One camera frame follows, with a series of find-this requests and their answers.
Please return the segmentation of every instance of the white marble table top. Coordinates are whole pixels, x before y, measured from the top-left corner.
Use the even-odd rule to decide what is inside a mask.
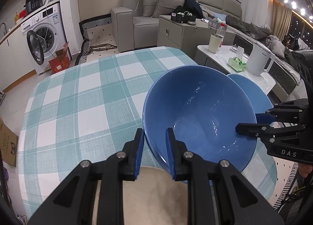
[[[227,62],[230,57],[235,57],[235,53],[230,50],[231,46],[222,46],[221,50],[217,53],[212,53],[208,50],[207,45],[198,46],[198,50],[203,52],[205,55],[213,59],[216,63],[218,63],[221,67],[227,70],[229,73],[236,73],[239,75],[243,75],[251,81],[255,82],[262,91],[267,95],[270,90],[276,84],[275,80],[268,74],[262,73],[260,76],[255,76],[251,74],[249,71],[245,70],[243,72],[237,72],[233,68],[231,68]],[[245,55],[242,57],[243,61],[247,62],[248,58]]]

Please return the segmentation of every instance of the white cup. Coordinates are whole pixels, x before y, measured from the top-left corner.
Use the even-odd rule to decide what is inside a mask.
[[[222,40],[222,37],[216,34],[211,34],[208,50],[212,53],[216,53]]]
[[[237,47],[236,57],[241,59],[244,55],[244,51],[245,50],[241,46]]]

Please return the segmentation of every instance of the white kettle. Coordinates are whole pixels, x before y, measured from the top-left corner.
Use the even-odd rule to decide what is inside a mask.
[[[265,69],[269,58],[271,58],[270,64]],[[274,60],[275,55],[265,45],[257,41],[253,43],[253,49],[248,58],[246,70],[255,76],[260,76],[262,72],[268,72],[270,70]]]

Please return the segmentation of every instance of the red box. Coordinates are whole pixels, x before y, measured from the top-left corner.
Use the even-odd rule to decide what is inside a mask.
[[[19,17],[20,19],[23,17],[23,16],[26,16],[26,9],[24,9],[22,12],[20,12],[19,14]]]
[[[63,52],[62,50],[59,50],[62,52],[62,54],[58,55],[58,51],[56,51],[57,58],[49,61],[53,73],[57,73],[69,68],[69,59],[67,56],[68,43],[65,43],[63,47]]]

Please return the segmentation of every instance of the window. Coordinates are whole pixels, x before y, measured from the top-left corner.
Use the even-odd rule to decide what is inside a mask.
[[[289,34],[301,38],[309,47],[313,47],[313,29],[296,14],[292,13]]]

